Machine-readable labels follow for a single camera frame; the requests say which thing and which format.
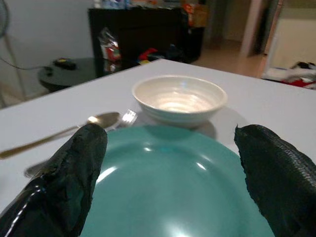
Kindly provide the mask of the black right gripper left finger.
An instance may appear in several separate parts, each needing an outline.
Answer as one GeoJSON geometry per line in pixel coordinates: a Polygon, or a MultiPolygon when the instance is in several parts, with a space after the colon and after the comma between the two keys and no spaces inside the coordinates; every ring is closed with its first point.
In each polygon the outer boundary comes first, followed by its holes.
{"type": "Polygon", "coordinates": [[[101,126],[81,127],[0,213],[0,237],[79,237],[107,143],[101,126]]]}

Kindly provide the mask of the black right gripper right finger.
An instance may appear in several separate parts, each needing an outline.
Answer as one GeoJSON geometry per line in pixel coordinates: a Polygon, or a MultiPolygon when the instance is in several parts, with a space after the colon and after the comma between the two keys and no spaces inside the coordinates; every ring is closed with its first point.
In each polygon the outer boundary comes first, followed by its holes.
{"type": "Polygon", "coordinates": [[[316,164],[272,130],[235,128],[250,197],[275,237],[316,237],[316,164]]]}

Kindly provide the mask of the gold metal spoon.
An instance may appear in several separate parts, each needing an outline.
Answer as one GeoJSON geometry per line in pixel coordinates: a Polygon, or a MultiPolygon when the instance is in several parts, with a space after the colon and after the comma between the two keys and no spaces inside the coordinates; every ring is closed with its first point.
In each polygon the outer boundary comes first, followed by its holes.
{"type": "Polygon", "coordinates": [[[73,127],[67,128],[65,130],[62,130],[60,132],[57,132],[55,134],[52,134],[50,136],[44,137],[42,139],[39,139],[37,141],[33,141],[18,147],[14,147],[11,149],[7,149],[4,151],[0,152],[0,159],[6,159],[8,157],[14,156],[18,153],[24,152],[28,149],[31,149],[33,147],[42,145],[44,143],[56,140],[58,138],[70,135],[75,133],[79,128],[90,124],[90,123],[94,123],[97,124],[98,126],[102,127],[103,129],[111,127],[112,125],[114,125],[115,123],[118,122],[120,118],[120,113],[119,112],[107,112],[107,113],[103,113],[103,114],[99,114],[99,115],[94,115],[94,116],[90,116],[87,121],[83,124],[80,125],[75,125],[73,127]]]}

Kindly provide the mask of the silver metal fork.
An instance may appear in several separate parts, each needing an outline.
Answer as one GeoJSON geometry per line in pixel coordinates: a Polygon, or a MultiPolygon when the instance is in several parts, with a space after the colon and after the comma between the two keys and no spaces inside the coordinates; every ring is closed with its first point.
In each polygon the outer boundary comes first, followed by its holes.
{"type": "MultiPolygon", "coordinates": [[[[120,122],[106,128],[105,131],[109,132],[112,130],[117,130],[119,128],[131,127],[135,121],[137,120],[138,114],[132,110],[128,110],[121,118],[120,122]]],[[[47,160],[34,164],[24,170],[24,176],[26,178],[32,178],[41,167],[43,167],[47,163],[47,160]]]]}

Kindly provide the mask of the pile of clothes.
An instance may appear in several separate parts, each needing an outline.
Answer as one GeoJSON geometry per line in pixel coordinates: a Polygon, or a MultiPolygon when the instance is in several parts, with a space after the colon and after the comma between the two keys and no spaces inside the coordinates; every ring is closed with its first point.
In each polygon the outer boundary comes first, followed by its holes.
{"type": "Polygon", "coordinates": [[[297,62],[288,69],[269,68],[263,72],[261,78],[316,90],[316,64],[311,62],[297,62]]]}

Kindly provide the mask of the teal round plate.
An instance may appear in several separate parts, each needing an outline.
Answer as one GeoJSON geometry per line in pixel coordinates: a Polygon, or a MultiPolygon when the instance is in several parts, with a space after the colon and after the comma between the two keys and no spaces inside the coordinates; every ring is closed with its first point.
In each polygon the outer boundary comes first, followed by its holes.
{"type": "Polygon", "coordinates": [[[245,184],[239,156],[168,126],[108,133],[80,237],[275,237],[245,184]]]}

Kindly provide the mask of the round black side table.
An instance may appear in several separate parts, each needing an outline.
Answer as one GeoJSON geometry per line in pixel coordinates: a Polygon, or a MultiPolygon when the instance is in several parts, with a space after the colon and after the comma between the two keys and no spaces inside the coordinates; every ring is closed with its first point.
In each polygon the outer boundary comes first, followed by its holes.
{"type": "Polygon", "coordinates": [[[97,78],[93,58],[74,59],[76,64],[75,70],[62,69],[51,64],[47,69],[41,69],[38,72],[38,80],[40,84],[49,92],[55,92],[85,83],[97,78]]]}

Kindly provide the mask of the black remote control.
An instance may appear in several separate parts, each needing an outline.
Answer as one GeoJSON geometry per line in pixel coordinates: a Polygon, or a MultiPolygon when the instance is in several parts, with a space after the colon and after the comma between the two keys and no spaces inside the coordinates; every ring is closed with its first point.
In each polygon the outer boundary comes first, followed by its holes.
{"type": "Polygon", "coordinates": [[[67,58],[58,58],[53,61],[53,64],[56,67],[59,67],[65,70],[75,70],[77,68],[76,63],[74,63],[72,60],[67,59],[67,58]]]}

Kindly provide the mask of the white ribbed ceramic bowl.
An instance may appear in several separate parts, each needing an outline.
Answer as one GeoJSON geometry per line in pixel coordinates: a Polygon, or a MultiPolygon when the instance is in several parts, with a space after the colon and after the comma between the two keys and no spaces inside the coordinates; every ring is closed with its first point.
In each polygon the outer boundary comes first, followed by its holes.
{"type": "Polygon", "coordinates": [[[217,84],[183,75],[140,81],[133,86],[132,95],[147,116],[187,128],[206,123],[228,101],[227,93],[217,84]]]}

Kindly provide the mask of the clear plastic snack bag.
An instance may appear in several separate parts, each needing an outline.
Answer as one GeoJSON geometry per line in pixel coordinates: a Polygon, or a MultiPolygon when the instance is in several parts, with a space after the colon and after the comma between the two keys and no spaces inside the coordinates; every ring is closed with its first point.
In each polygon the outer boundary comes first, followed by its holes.
{"type": "Polygon", "coordinates": [[[116,36],[109,28],[104,27],[99,33],[98,39],[104,60],[104,70],[111,73],[118,71],[121,64],[121,53],[116,36]]]}

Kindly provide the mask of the red toy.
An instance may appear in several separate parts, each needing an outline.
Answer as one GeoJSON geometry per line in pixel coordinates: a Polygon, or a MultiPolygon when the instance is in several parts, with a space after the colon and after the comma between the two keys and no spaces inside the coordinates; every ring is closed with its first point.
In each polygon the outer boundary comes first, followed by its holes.
{"type": "Polygon", "coordinates": [[[151,47],[151,48],[147,49],[146,51],[142,52],[142,53],[138,56],[138,60],[139,60],[139,61],[148,60],[148,56],[149,56],[150,54],[156,53],[156,52],[158,52],[158,50],[151,47]]]}

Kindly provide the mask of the black cabinet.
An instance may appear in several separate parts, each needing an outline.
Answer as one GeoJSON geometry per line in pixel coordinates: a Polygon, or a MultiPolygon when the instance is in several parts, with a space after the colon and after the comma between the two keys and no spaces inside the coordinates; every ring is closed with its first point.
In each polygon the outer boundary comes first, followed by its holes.
{"type": "Polygon", "coordinates": [[[151,61],[192,63],[201,55],[204,28],[190,27],[187,14],[180,8],[90,8],[88,19],[98,77],[110,73],[110,64],[103,58],[100,46],[104,29],[118,42],[121,70],[137,66],[141,55],[149,49],[155,49],[149,56],[151,61]]]}

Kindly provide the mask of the orange cardboard box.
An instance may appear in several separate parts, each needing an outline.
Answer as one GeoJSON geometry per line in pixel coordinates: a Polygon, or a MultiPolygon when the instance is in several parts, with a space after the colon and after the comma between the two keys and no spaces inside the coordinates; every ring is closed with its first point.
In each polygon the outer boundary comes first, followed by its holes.
{"type": "Polygon", "coordinates": [[[205,28],[208,19],[208,6],[204,4],[185,3],[182,8],[188,15],[189,27],[205,28]]]}

